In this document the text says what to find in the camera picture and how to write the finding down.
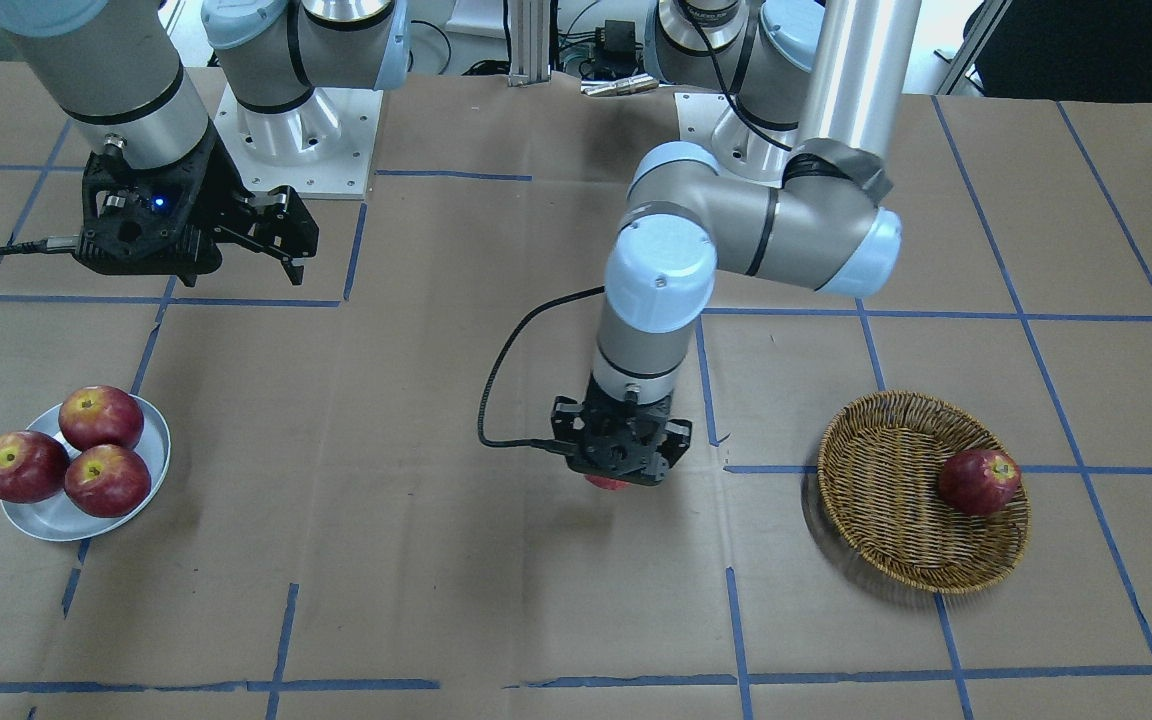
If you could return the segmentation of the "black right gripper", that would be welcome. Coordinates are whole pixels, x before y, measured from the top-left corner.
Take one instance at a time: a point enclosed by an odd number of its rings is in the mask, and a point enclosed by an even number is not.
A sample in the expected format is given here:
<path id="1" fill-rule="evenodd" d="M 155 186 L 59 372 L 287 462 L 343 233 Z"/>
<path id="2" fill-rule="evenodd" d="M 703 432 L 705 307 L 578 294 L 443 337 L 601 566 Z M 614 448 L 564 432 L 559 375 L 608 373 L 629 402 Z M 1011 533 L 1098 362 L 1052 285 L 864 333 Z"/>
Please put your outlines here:
<path id="1" fill-rule="evenodd" d="M 104 275 L 194 276 L 221 265 L 220 243 L 279 263 L 293 286 L 305 282 L 320 229 L 291 185 L 253 196 L 209 128 L 182 159 L 136 169 L 131 141 L 109 132 L 88 158 L 82 227 L 73 255 Z"/>

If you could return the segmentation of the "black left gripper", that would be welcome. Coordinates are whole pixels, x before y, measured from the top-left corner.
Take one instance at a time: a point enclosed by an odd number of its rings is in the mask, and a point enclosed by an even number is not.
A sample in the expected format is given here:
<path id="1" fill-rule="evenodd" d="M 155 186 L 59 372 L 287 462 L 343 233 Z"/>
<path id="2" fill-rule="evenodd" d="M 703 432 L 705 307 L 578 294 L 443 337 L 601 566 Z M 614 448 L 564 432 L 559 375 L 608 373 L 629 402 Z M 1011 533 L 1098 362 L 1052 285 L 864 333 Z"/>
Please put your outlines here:
<path id="1" fill-rule="evenodd" d="M 602 389 L 594 378 L 584 397 L 558 396 L 550 429 L 568 469 L 634 486 L 658 486 L 692 444 L 692 423 L 672 416 L 672 393 L 649 400 L 644 381 Z"/>

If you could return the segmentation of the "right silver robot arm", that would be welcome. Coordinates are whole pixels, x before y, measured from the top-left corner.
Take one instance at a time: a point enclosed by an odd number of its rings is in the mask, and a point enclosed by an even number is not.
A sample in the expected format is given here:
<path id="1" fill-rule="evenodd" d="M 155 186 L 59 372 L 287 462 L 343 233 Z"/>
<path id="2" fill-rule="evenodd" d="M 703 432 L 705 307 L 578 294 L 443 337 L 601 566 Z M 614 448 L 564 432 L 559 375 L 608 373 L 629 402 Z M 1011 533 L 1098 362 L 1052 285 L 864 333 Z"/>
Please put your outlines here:
<path id="1" fill-rule="evenodd" d="M 402 86 L 406 1 L 205 1 L 198 17 L 232 105 L 210 111 L 159 1 L 0 1 L 0 31 L 88 142 L 81 223 L 12 240 L 0 256 L 65 253 L 103 275 L 194 286 L 225 243 L 268 256 L 301 285 L 320 232 L 306 179 L 247 176 L 238 159 L 308 167 L 342 158 L 329 91 Z"/>

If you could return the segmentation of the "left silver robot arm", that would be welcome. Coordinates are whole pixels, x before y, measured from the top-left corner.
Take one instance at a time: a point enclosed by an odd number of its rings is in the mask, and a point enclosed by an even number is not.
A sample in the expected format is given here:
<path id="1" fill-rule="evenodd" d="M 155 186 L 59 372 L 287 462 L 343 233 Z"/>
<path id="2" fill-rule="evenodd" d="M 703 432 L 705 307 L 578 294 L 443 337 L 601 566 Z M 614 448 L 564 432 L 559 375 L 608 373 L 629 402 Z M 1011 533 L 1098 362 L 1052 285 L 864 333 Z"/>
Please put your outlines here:
<path id="1" fill-rule="evenodd" d="M 532 447 L 588 477 L 655 486 L 691 444 L 670 402 L 717 274 L 864 300 L 901 223 L 884 156 L 918 1 L 659 1 L 650 73 L 723 94 L 742 138 L 673 141 L 637 164 L 605 264 L 588 388 Z"/>

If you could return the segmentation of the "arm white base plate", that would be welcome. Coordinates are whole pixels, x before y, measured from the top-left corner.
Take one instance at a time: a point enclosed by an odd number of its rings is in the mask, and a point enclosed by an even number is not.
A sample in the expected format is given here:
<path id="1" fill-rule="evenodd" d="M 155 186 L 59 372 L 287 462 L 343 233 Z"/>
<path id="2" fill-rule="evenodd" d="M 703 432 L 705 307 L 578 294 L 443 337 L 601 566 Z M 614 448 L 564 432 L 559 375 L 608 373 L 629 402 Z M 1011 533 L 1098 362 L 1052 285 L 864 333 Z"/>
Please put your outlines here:
<path id="1" fill-rule="evenodd" d="M 316 88 L 300 108 L 262 114 L 225 88 L 214 124 L 248 190 L 285 184 L 305 199 L 364 200 L 384 99 L 382 91 Z"/>
<path id="2" fill-rule="evenodd" d="M 679 137 L 714 156 L 719 173 L 778 188 L 790 158 L 796 132 L 761 129 L 755 132 L 737 118 L 721 94 L 675 94 Z"/>

